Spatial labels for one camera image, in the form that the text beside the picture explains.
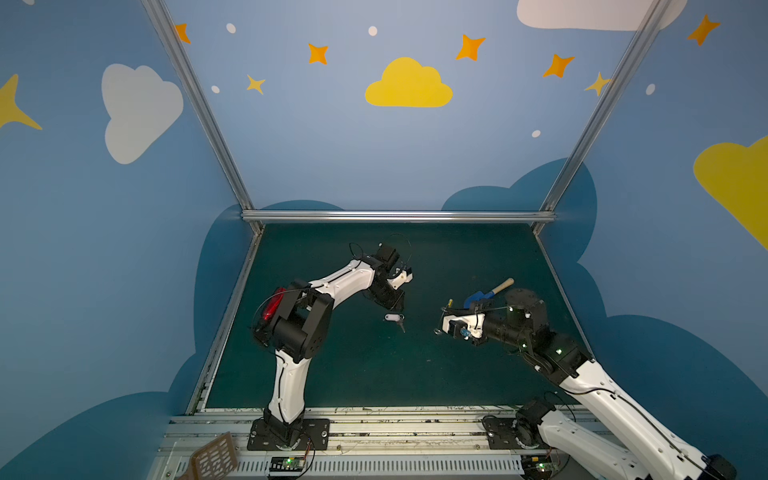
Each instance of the black cable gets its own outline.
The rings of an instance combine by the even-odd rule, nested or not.
[[[405,266],[408,266],[409,263],[411,262],[411,257],[413,257],[413,245],[411,245],[411,240],[408,240],[408,237],[406,237],[400,232],[390,233],[388,237],[392,237],[394,235],[400,235],[401,237],[406,239],[406,242],[408,242],[408,259],[404,263]]]
[[[653,423],[653,422],[652,422],[652,421],[651,421],[651,420],[650,420],[650,419],[649,419],[649,418],[648,418],[648,417],[647,417],[647,416],[646,416],[644,413],[642,413],[642,411],[641,411],[641,410],[640,410],[640,409],[639,409],[639,408],[638,408],[638,407],[637,407],[635,404],[633,404],[633,403],[632,403],[632,402],[630,402],[629,400],[625,399],[623,396],[621,396],[621,395],[617,394],[616,392],[613,392],[613,391],[611,391],[611,390],[609,390],[609,389],[603,389],[603,388],[601,388],[601,387],[595,387],[595,388],[593,388],[593,389],[589,389],[589,390],[587,390],[586,392],[569,392],[568,390],[566,390],[566,389],[564,389],[564,388],[562,388],[562,387],[560,387],[560,386],[558,386],[558,387],[559,387],[559,388],[560,388],[560,389],[561,389],[563,392],[566,392],[568,395],[587,395],[588,393],[597,392],[597,391],[603,391],[603,392],[608,392],[608,393],[610,393],[612,396],[614,396],[614,397],[616,397],[616,398],[619,398],[619,399],[621,399],[622,401],[624,401],[624,403],[626,403],[627,405],[629,405],[630,407],[632,407],[632,408],[635,410],[635,412],[637,412],[638,414],[640,414],[640,416],[641,416],[641,417],[643,417],[643,420],[645,420],[646,422],[648,422],[648,425],[650,425],[651,427],[653,427],[653,428],[654,428],[654,430],[656,430],[656,433],[658,433],[659,435],[661,435],[661,438],[662,438],[662,439],[664,439],[664,441],[666,441],[666,442],[667,442],[667,444],[668,444],[668,445],[669,445],[669,446],[670,446],[672,449],[674,449],[675,451],[677,451],[677,453],[681,454],[681,455],[682,455],[682,456],[683,456],[683,457],[684,457],[684,458],[685,458],[687,461],[689,461],[691,464],[693,464],[693,466],[694,466],[694,467],[698,468],[699,470],[701,470],[702,472],[706,473],[707,475],[709,475],[710,477],[714,478],[715,480],[721,480],[722,478],[725,478],[725,477],[724,477],[724,475],[723,475],[722,473],[718,472],[717,470],[715,470],[715,472],[717,472],[717,474],[720,476],[720,478],[716,477],[716,476],[715,476],[715,475],[713,475],[712,473],[710,473],[710,472],[708,472],[707,470],[705,470],[705,469],[704,469],[704,467],[702,467],[701,465],[699,465],[699,464],[697,464],[696,462],[694,462],[693,460],[691,460],[691,459],[690,459],[690,457],[689,457],[688,455],[684,454],[684,453],[683,453],[683,451],[682,451],[682,450],[680,450],[680,449],[677,447],[677,445],[675,445],[674,443],[672,443],[672,441],[671,441],[671,440],[669,440],[669,439],[667,438],[667,436],[666,436],[666,435],[665,435],[665,434],[664,434],[664,433],[663,433],[661,430],[659,430],[659,428],[656,426],[656,424],[654,424],[654,423]]]
[[[311,287],[311,286],[308,286],[308,287],[305,287],[305,288],[296,288],[296,289],[293,289],[293,290],[284,290],[284,291],[282,291],[282,292],[273,293],[272,295],[268,296],[266,299],[264,299],[264,301],[261,303],[261,305],[259,305],[259,306],[256,308],[256,311],[255,311],[255,312],[253,312],[253,318],[250,320],[250,328],[251,328],[251,329],[253,328],[253,324],[254,324],[254,323],[255,323],[255,321],[256,321],[256,316],[259,314],[259,311],[261,311],[261,307],[262,307],[262,306],[264,306],[264,303],[267,303],[267,302],[268,302],[268,301],[269,301],[269,300],[270,300],[272,297],[274,297],[274,296],[278,296],[278,295],[282,295],[282,294],[284,294],[284,293],[291,293],[291,292],[302,292],[302,291],[304,291],[304,290],[309,290],[310,288],[312,288],[312,287]]]
[[[354,266],[354,268],[357,268],[362,263],[362,257],[366,254],[366,251],[362,249],[359,243],[349,242],[349,252],[352,254],[352,258],[355,258],[355,252],[352,251],[352,245],[357,245],[360,249],[360,260],[358,260],[357,265]]]
[[[310,437],[309,433],[306,434],[306,437],[309,439],[309,445],[312,446],[312,460],[310,460],[310,464],[294,480],[299,480],[299,478],[301,478],[305,473],[312,469],[312,464],[315,462],[315,455],[317,455],[317,449],[315,449],[315,442],[312,441],[312,437]]]
[[[560,470],[556,471],[556,472],[554,473],[554,475],[552,475],[552,476],[549,478],[549,480],[552,480],[554,477],[556,477],[556,476],[560,475],[560,474],[563,472],[563,470],[565,470],[565,467],[567,467],[567,466],[568,466],[568,463],[569,463],[570,461],[571,461],[571,456],[569,455],[569,456],[568,456],[568,459],[567,459],[567,460],[565,460],[565,464],[563,465],[563,468],[561,468]]]
[[[571,408],[571,406],[570,406],[570,405],[568,405],[566,402],[563,402],[563,399],[562,399],[562,397],[560,397],[560,396],[558,395],[558,393],[557,393],[557,392],[552,392],[551,390],[547,390],[546,392],[544,392],[544,399],[547,399],[547,394],[548,394],[548,393],[549,393],[549,394],[551,394],[551,395],[554,395],[554,396],[555,396],[555,398],[557,398],[558,400],[560,400],[560,403],[561,403],[562,405],[565,405],[566,407],[568,407],[568,411],[571,413],[571,416],[574,418],[574,423],[576,423],[576,414],[574,413],[574,411],[573,411],[573,409]]]
[[[286,362],[285,360],[283,360],[282,358],[280,358],[280,356],[279,356],[279,355],[277,355],[277,352],[275,352],[275,356],[276,356],[276,357],[277,357],[277,359],[278,359],[278,360],[280,360],[281,362],[283,362],[283,363],[285,363],[285,362]],[[280,399],[282,399],[282,398],[283,398],[283,394],[282,394],[282,392],[280,391],[280,387],[281,387],[281,385],[283,384],[283,372],[285,372],[285,371],[286,371],[286,368],[285,368],[285,366],[283,366],[283,369],[282,369],[282,370],[280,370],[280,377],[278,377],[278,378],[277,378],[277,398],[278,398],[278,401],[277,401],[277,411],[278,411],[278,413],[280,414],[280,419],[281,419],[281,420],[283,420],[283,423],[287,423],[287,422],[286,422],[286,417],[285,417],[285,415],[283,415],[283,409],[282,409],[282,407],[280,407]]]

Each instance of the aluminum frame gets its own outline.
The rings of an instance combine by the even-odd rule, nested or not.
[[[558,406],[570,416],[568,407]],[[230,474],[233,478],[264,478],[266,461],[287,452],[250,452],[245,446],[253,420],[258,419],[261,409],[209,409],[192,416],[173,417],[167,428],[147,480],[165,480],[179,475],[190,455],[216,436],[231,432],[235,442],[238,469]],[[316,462],[355,462],[377,458],[381,462],[394,460],[423,462],[425,460],[499,461],[513,460],[519,455],[546,455],[546,449],[491,450],[482,427],[485,415],[513,417],[517,407],[512,406],[422,406],[422,407],[339,407],[310,408],[307,418],[331,420],[326,451],[316,453]],[[613,434],[582,405],[573,405],[577,423],[600,436],[617,442]],[[507,465],[504,472],[487,468],[387,468],[379,467],[361,472],[359,465],[313,469],[307,477],[376,476],[385,478],[429,475],[430,478],[467,478],[480,475],[506,475],[511,478]]]
[[[244,210],[245,221],[416,222],[416,223],[548,223],[554,212],[449,212],[395,210]]]
[[[230,296],[230,302],[227,304],[227,309],[224,311],[224,317],[221,320],[219,329],[216,332],[214,341],[208,350],[208,357],[205,360],[205,365],[200,371],[200,376],[197,379],[195,390],[190,397],[189,404],[187,405],[186,414],[193,415],[199,409],[204,409],[205,404],[208,401],[208,394],[210,393],[210,387],[214,384],[214,379],[219,371],[219,363],[221,363],[221,356],[224,353],[224,348],[227,346],[227,340],[230,338],[230,332],[232,331],[232,325],[234,324],[237,310],[240,308],[240,301],[243,298],[243,291],[245,290],[246,283],[248,281],[248,275],[250,269],[253,266],[253,260],[256,258],[256,251],[259,249],[261,243],[261,233],[254,233],[251,240],[248,253],[243,261],[243,267],[240,269],[240,275],[237,277],[237,282],[232,290],[232,296]]]
[[[176,28],[165,2],[163,0],[141,0],[141,3],[144,5],[144,9],[147,10],[157,36],[160,37],[170,62],[173,64],[181,84],[187,92],[189,101],[197,117],[200,119],[200,124],[203,126],[203,130],[208,137],[210,146],[214,149],[222,170],[224,170],[224,175],[227,176],[227,180],[230,182],[237,202],[243,210],[253,209],[253,203],[243,178],[240,176],[240,171],[237,169],[232,153],[227,146],[227,142],[224,140],[224,135],[221,133],[221,129],[219,129],[208,100],[205,98],[203,88],[197,80],[197,75],[194,73],[187,52],[184,50],[184,46],[176,34]],[[257,233],[262,227],[260,223],[255,223],[253,225],[254,233]]]
[[[637,68],[645,58],[648,49],[654,43],[656,35],[660,31],[661,19],[671,2],[672,0],[654,0],[649,7],[624,56],[619,61],[616,70],[614,70],[611,83],[607,85],[607,90],[601,95],[598,105],[594,108],[573,151],[565,161],[560,174],[552,184],[552,188],[549,190],[539,210],[552,212],[558,205],[578,168],[587,157],[587,153],[592,148],[594,141],[597,140],[600,130],[605,126],[605,122],[607,122],[614,108],[616,108],[621,94],[624,93]],[[537,222],[533,226],[533,231],[536,235],[539,235],[543,228],[544,224]]]

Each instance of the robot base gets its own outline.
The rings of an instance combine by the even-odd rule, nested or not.
[[[312,439],[315,450],[327,450],[330,423],[331,421],[328,419],[304,419],[301,428],[302,435],[293,450],[306,450],[309,439]],[[280,446],[275,443],[275,437],[270,434],[264,419],[253,422],[250,427],[250,435],[248,435],[248,446],[246,447],[248,450],[274,452],[282,450]]]

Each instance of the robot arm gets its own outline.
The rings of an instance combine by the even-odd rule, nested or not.
[[[645,480],[648,475],[653,480],[736,478],[736,470],[726,459],[719,455],[707,457],[684,442],[633,400],[572,338],[551,331],[546,306],[532,291],[512,290],[505,298],[504,316],[495,313],[498,310],[491,309],[489,301],[473,303],[469,310],[446,309],[450,315],[443,317],[443,331],[455,338],[471,340],[474,345],[494,339],[517,347],[525,362],[589,408],[634,457],[618,454],[623,449],[615,450],[615,455],[610,445],[600,448],[586,440],[590,448],[580,449],[569,441],[569,434],[574,435],[570,429],[556,426],[564,420],[555,418],[554,413],[541,415],[538,424],[541,439],[573,452],[582,465],[609,480]],[[586,434],[583,429],[578,432]],[[630,461],[639,463],[626,470],[623,465]]]
[[[379,245],[376,254],[363,254],[329,276],[309,283],[295,280],[264,308],[254,337],[263,346],[275,346],[275,386],[263,420],[276,445],[292,448],[299,441],[306,374],[325,342],[331,312],[363,290],[384,308],[402,311],[405,293],[399,288],[413,274],[398,260],[394,248]]]

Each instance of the blue wall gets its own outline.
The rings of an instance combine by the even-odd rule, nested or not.
[[[141,3],[29,3],[0,6],[0,88],[17,75],[41,127],[5,123],[0,94],[0,478],[135,480],[190,398],[251,232],[186,98],[133,163],[108,150],[109,65],[179,84]]]
[[[720,26],[698,45],[688,36],[705,15]],[[768,251],[707,193],[694,164],[715,144],[749,147],[768,135],[768,66],[757,60],[768,51],[765,18],[757,0],[689,2],[542,232],[598,360],[745,479],[765,476],[768,451]],[[735,162],[724,158],[722,183]]]
[[[593,4],[584,0],[583,10],[602,15]],[[610,15],[602,31],[536,28],[504,0],[167,5],[186,25],[183,45],[255,206],[272,209],[313,200],[322,203],[300,205],[502,210],[507,200],[489,205],[473,189],[508,189],[567,157],[598,101],[585,88],[598,72],[610,78],[632,36],[615,31]],[[545,5],[537,15],[556,14]],[[456,59],[463,35],[485,38],[477,61]],[[327,65],[310,63],[308,44],[328,46]],[[544,77],[555,54],[574,60],[562,78]],[[367,102],[368,86],[401,57],[437,69],[452,100],[440,108]],[[263,94],[247,90],[249,76],[264,80]],[[532,184],[532,197],[553,180]]]

